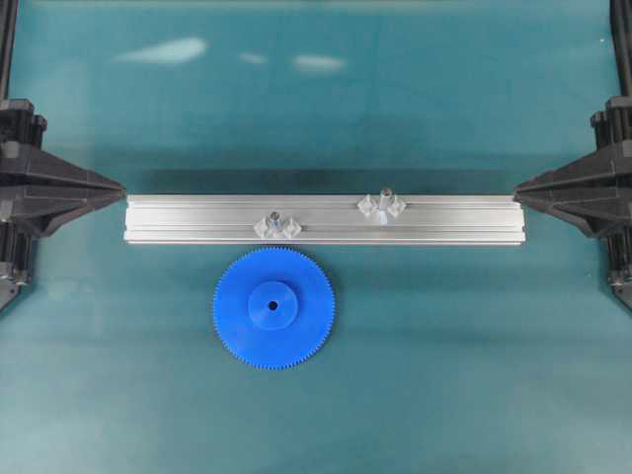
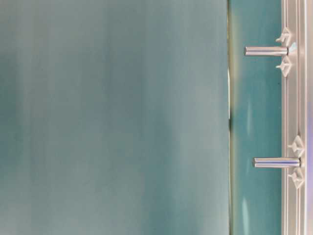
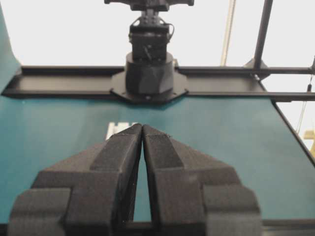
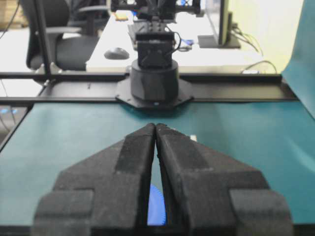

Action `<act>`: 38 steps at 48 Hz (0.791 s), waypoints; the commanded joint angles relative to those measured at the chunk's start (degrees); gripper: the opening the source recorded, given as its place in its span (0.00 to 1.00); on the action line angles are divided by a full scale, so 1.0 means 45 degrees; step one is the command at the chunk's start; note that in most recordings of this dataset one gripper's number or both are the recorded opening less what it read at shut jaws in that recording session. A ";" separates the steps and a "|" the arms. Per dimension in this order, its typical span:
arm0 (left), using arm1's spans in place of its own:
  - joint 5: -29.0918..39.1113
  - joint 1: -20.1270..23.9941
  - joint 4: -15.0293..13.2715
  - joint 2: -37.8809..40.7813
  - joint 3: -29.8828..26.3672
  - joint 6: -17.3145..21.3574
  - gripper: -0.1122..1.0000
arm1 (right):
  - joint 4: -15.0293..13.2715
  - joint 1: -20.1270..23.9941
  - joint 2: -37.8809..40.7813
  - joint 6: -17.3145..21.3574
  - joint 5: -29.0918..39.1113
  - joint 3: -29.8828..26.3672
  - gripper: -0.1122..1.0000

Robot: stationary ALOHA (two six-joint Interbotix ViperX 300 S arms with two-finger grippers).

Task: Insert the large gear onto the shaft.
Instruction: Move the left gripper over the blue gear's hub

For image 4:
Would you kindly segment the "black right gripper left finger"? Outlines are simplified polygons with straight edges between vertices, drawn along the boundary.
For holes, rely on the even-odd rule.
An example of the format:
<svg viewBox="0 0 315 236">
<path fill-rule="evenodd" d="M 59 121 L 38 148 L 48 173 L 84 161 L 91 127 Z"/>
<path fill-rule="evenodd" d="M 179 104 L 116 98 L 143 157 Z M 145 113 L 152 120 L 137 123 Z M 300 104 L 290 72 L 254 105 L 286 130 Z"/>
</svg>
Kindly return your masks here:
<svg viewBox="0 0 315 236">
<path fill-rule="evenodd" d="M 62 170 L 37 205 L 34 235 L 129 235 L 146 225 L 155 140 L 149 123 Z"/>
</svg>

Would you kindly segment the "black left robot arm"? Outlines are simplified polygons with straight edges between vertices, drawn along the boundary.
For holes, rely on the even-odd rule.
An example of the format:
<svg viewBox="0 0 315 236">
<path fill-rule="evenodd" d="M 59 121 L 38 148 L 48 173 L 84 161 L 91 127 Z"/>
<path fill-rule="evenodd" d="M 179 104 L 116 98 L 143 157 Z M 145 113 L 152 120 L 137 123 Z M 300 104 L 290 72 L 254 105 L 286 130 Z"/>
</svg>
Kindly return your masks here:
<svg viewBox="0 0 315 236">
<path fill-rule="evenodd" d="M 178 33 L 166 30 L 178 12 L 200 13 L 200 1 L 179 5 L 175 0 L 113 0 L 111 11 L 136 12 L 137 21 L 128 27 L 138 57 L 129 76 L 118 82 L 116 99 L 138 108 L 172 108 L 193 98 L 191 83 L 180 79 L 172 54 L 181 42 Z"/>
</svg>

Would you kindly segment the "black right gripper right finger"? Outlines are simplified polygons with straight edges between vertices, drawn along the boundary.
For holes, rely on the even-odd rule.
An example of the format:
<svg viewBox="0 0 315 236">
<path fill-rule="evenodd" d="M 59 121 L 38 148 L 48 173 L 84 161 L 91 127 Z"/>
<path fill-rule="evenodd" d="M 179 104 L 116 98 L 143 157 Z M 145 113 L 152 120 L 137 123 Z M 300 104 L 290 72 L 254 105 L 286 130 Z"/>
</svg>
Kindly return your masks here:
<svg viewBox="0 0 315 236">
<path fill-rule="evenodd" d="M 156 126 L 157 149 L 175 202 L 195 236 L 291 236 L 290 209 L 263 173 L 190 139 Z"/>
</svg>

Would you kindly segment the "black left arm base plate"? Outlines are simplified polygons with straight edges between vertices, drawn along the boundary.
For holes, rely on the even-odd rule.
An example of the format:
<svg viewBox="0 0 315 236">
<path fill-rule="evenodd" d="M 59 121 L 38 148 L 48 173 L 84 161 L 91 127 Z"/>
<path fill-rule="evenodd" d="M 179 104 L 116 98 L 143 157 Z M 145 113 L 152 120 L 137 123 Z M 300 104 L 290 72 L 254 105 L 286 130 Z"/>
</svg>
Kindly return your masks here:
<svg viewBox="0 0 315 236">
<path fill-rule="evenodd" d="M 157 82 L 152 86 L 125 79 L 118 82 L 115 98 L 142 110 L 171 110 L 193 99 L 192 85 L 178 79 L 176 82 Z"/>
</svg>

